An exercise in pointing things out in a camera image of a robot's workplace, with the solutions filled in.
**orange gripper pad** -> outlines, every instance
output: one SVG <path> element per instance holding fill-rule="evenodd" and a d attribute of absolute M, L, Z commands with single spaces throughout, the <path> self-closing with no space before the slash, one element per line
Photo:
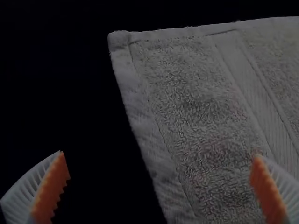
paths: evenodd
<path fill-rule="evenodd" d="M 60 153 L 49 169 L 31 210 L 31 216 L 37 224 L 52 223 L 59 196 L 64 192 L 66 181 L 70 179 L 64 153 Z"/>
<path fill-rule="evenodd" d="M 254 158 L 250 184 L 253 186 L 260 207 L 268 224 L 282 224 L 286 216 L 286 206 L 271 177 L 267 165 L 261 157 Z"/>

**towel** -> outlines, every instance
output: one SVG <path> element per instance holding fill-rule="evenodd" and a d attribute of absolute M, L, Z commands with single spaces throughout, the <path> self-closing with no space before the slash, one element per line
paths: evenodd
<path fill-rule="evenodd" d="M 299 17 L 117 31 L 108 43 L 167 221 L 265 223 L 252 157 L 299 179 Z"/>

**dark surface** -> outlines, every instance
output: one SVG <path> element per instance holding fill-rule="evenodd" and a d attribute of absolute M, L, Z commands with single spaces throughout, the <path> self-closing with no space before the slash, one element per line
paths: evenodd
<path fill-rule="evenodd" d="M 2 7 L 0 197 L 43 158 L 63 150 L 71 180 L 53 223 L 165 222 L 113 75 L 108 33 L 296 15 L 291 6 L 273 11 L 235 3 L 211 13 L 215 3 L 175 10 L 151 3 L 137 11 L 132 2 L 38 2 Z"/>

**ribbed white plastic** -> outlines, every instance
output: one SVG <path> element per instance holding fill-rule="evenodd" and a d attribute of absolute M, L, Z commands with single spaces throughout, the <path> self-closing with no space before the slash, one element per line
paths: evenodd
<path fill-rule="evenodd" d="M 7 224 L 33 224 L 30 212 L 43 178 L 60 151 L 48 156 L 25 173 L 0 199 Z"/>
<path fill-rule="evenodd" d="M 299 182 L 287 171 L 269 160 L 260 156 L 267 165 L 272 179 L 275 181 L 280 195 L 286 205 L 288 222 L 291 224 L 299 223 Z"/>

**gray towel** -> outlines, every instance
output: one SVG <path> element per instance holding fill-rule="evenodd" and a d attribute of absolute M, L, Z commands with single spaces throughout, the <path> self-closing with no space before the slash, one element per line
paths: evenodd
<path fill-rule="evenodd" d="M 264 223 L 252 156 L 299 179 L 299 18 L 108 36 L 169 223 Z"/>

